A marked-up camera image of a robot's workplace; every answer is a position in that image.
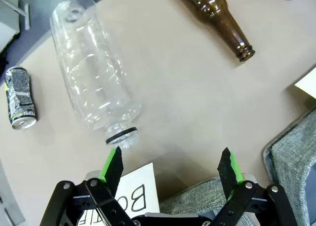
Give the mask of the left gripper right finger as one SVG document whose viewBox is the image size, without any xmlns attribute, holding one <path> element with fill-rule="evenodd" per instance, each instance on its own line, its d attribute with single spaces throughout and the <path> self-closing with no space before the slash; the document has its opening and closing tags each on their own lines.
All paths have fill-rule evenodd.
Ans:
<svg viewBox="0 0 316 226">
<path fill-rule="evenodd" d="M 226 203 L 213 219 L 201 226 L 236 226 L 244 213 L 254 213 L 260 226 L 298 226 L 282 185 L 266 188 L 246 180 L 233 153 L 225 148 L 217 168 Z"/>
</svg>

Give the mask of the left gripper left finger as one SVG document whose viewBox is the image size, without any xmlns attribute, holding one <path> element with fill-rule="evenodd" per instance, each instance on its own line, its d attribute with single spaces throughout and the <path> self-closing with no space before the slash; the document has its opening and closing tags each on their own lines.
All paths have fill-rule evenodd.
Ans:
<svg viewBox="0 0 316 226">
<path fill-rule="evenodd" d="M 84 211 L 96 210 L 107 226 L 138 226 L 115 200 L 123 171 L 120 147 L 113 148 L 98 178 L 75 185 L 60 181 L 49 200 L 40 226 L 78 226 Z"/>
</svg>

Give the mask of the grey fabric bottle basket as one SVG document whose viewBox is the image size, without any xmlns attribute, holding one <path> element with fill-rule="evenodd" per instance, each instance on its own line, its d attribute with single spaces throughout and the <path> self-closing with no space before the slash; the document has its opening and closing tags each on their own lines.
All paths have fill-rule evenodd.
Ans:
<svg viewBox="0 0 316 226">
<path fill-rule="evenodd" d="M 221 180 L 213 177 L 160 202 L 159 209 L 171 215 L 218 213 L 225 203 Z"/>
</svg>

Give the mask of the grey fabric plastic basket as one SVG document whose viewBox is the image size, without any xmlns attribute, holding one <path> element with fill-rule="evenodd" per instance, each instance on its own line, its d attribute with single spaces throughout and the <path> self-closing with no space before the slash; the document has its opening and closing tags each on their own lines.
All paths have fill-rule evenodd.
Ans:
<svg viewBox="0 0 316 226">
<path fill-rule="evenodd" d="M 316 226 L 316 107 L 263 151 L 269 179 L 285 189 L 298 226 Z"/>
</svg>

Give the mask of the crushed black Pepsi can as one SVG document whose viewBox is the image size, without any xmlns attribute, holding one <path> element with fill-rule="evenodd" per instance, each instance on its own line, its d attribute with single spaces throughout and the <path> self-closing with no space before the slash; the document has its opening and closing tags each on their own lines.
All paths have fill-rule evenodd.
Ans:
<svg viewBox="0 0 316 226">
<path fill-rule="evenodd" d="M 15 130 L 27 129 L 37 122 L 31 93 L 31 80 L 23 67 L 9 68 L 4 77 L 8 117 Z"/>
</svg>

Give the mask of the white card reading BOTTLE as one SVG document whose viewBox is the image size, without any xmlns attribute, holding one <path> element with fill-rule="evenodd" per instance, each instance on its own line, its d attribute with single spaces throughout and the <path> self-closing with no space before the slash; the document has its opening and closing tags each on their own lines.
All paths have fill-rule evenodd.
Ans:
<svg viewBox="0 0 316 226">
<path fill-rule="evenodd" d="M 159 213 L 154 165 L 149 163 L 122 176 L 115 199 L 130 218 Z"/>
</svg>

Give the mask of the white card reading PLASTIC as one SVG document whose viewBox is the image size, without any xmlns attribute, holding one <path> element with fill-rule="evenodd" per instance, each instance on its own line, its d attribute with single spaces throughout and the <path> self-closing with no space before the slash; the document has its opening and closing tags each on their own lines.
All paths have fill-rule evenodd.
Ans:
<svg viewBox="0 0 316 226">
<path fill-rule="evenodd" d="M 295 86 L 316 99 L 316 67 L 297 81 Z"/>
</svg>

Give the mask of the brown glass beer bottle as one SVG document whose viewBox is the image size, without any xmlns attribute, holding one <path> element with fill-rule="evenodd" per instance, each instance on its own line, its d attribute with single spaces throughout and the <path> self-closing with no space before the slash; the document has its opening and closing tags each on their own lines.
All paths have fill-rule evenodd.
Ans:
<svg viewBox="0 0 316 226">
<path fill-rule="evenodd" d="M 255 50 L 229 12 L 226 0 L 188 0 L 201 20 L 212 29 L 230 48 L 240 62 L 250 59 Z"/>
</svg>

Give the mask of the grey metal bracket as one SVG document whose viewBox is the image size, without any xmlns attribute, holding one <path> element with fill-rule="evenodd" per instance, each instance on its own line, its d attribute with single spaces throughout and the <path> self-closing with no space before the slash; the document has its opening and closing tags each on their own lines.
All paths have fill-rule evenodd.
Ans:
<svg viewBox="0 0 316 226">
<path fill-rule="evenodd" d="M 30 7 L 29 7 L 29 4 L 26 3 L 24 5 L 24 10 L 22 10 L 18 6 L 15 6 L 14 4 L 12 4 L 11 2 L 9 2 L 7 0 L 0 0 L 0 1 L 2 1 L 5 5 L 7 5 L 9 8 L 14 10 L 18 14 L 24 16 L 24 18 L 25 18 L 25 30 L 28 31 L 30 29 Z"/>
</svg>

